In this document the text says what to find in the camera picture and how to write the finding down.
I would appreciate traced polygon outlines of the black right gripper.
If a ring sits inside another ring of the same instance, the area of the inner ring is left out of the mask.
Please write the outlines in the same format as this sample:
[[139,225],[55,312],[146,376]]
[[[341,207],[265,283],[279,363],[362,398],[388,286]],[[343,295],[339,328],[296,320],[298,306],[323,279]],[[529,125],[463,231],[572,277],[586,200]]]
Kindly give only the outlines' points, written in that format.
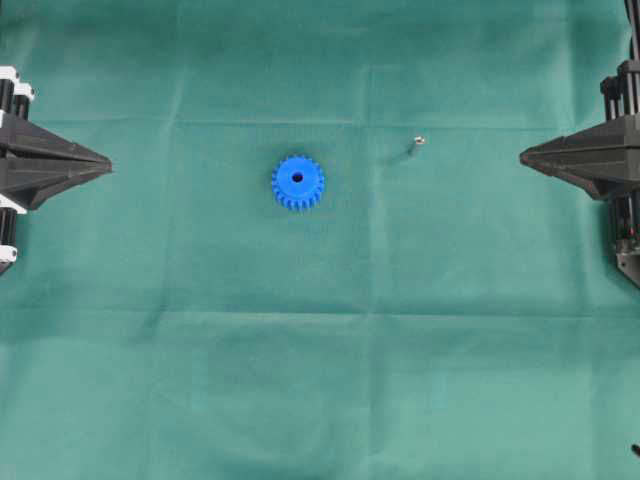
[[530,147],[520,154],[520,163],[583,190],[593,200],[610,200],[608,206],[615,249],[638,250],[638,181],[604,179],[537,163],[561,154],[586,156],[639,148],[639,119],[619,118],[639,113],[639,61],[630,59],[620,64],[615,77],[606,77],[601,82],[600,91],[608,122]]

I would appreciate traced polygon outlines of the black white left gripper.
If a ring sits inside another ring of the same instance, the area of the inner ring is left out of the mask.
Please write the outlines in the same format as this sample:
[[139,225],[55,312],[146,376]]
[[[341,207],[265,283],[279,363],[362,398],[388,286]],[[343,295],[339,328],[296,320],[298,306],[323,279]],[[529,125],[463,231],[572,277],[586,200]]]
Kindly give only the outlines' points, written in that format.
[[38,209],[55,195],[112,172],[107,157],[25,120],[34,99],[34,89],[20,80],[18,71],[13,66],[2,66],[1,146],[16,156],[58,159],[8,160],[1,168],[2,274],[18,257],[19,215]]

